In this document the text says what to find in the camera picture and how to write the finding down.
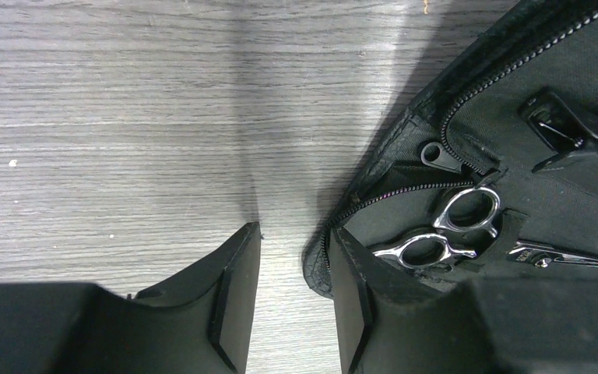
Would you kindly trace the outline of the black hair clip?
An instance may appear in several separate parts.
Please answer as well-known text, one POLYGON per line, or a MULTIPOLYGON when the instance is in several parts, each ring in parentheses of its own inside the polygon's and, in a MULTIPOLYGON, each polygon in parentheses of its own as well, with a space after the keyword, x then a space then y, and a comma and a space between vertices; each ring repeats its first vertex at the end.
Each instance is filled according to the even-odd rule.
POLYGON ((518 114, 554 153, 536 164, 532 173, 598 158, 598 107, 585 106, 547 87, 527 99, 518 114))

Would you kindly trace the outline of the black zip tool case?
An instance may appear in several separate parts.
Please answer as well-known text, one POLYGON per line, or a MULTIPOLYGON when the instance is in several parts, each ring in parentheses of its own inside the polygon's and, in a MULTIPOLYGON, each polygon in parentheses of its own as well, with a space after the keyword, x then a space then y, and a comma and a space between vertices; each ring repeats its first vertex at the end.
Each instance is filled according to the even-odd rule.
POLYGON ((428 224, 438 199, 496 190, 509 228, 478 259, 410 270, 438 291, 482 277, 598 280, 598 268, 534 266, 508 254, 517 238, 598 255, 598 158, 532 173, 554 155, 519 117, 544 88, 598 107, 598 1, 522 1, 405 107, 303 258, 310 289, 331 298, 329 232, 344 226, 375 248, 428 224))

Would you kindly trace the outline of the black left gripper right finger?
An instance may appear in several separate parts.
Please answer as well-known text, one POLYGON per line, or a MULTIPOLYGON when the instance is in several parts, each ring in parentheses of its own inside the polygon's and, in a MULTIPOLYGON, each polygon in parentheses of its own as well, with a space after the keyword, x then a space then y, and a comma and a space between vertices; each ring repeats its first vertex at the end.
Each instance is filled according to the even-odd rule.
POLYGON ((440 292, 343 228, 330 241, 345 373, 598 373, 598 280, 483 278, 440 292))

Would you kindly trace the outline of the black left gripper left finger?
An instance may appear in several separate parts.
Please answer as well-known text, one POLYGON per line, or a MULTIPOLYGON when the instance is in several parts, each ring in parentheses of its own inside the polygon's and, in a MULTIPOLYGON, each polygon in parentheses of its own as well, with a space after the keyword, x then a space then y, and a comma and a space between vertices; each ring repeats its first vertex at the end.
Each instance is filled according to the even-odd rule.
POLYGON ((261 232, 121 297, 98 284, 0 284, 0 373, 243 373, 261 232))

